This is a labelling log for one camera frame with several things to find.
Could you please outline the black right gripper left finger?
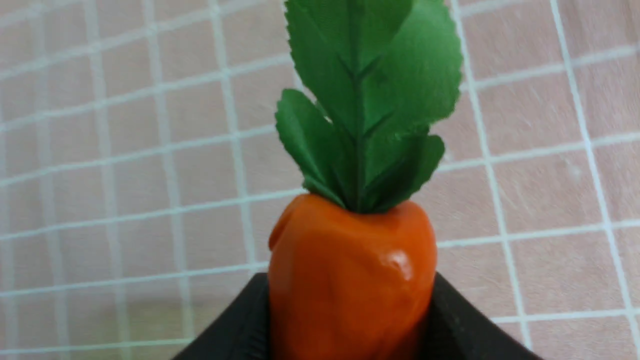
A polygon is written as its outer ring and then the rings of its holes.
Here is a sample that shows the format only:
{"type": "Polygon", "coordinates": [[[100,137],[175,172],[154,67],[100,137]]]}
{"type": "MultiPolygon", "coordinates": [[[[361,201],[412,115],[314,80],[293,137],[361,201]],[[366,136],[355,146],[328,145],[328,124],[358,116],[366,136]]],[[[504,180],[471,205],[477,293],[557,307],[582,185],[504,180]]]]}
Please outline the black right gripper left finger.
{"type": "Polygon", "coordinates": [[[254,274],[230,305],[174,360],[270,360],[269,282],[254,274]]]}

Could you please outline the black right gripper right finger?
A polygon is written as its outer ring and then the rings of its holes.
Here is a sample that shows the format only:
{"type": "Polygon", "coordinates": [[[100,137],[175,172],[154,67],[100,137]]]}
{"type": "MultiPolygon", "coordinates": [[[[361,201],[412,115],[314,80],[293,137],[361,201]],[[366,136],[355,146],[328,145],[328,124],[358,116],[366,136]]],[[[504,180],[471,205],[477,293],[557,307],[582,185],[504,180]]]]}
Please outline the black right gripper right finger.
{"type": "Polygon", "coordinates": [[[426,360],[539,360],[485,316],[440,273],[426,317],[426,360]]]}

